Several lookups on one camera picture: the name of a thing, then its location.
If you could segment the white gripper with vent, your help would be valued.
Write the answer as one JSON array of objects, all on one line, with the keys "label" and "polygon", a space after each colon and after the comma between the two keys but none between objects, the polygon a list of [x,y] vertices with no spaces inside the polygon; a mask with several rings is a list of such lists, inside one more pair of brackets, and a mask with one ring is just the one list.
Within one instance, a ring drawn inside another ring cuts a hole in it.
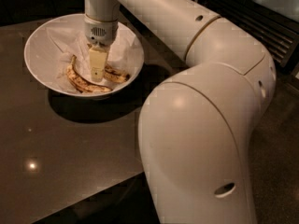
[{"label": "white gripper with vent", "polygon": [[[96,21],[85,15],[84,22],[85,35],[93,44],[111,46],[115,41],[118,31],[117,21]],[[103,79],[108,53],[108,47],[92,46],[89,49],[92,81],[100,82]]]}]

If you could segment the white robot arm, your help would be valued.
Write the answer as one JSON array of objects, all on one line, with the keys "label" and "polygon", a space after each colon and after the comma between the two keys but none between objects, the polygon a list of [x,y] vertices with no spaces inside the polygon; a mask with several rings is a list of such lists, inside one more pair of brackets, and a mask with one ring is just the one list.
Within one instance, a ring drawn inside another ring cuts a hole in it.
[{"label": "white robot arm", "polygon": [[85,0],[109,44],[120,7],[183,62],[142,106],[138,142],[162,224],[257,224],[249,140],[269,106],[276,68],[254,37],[192,0]]}]

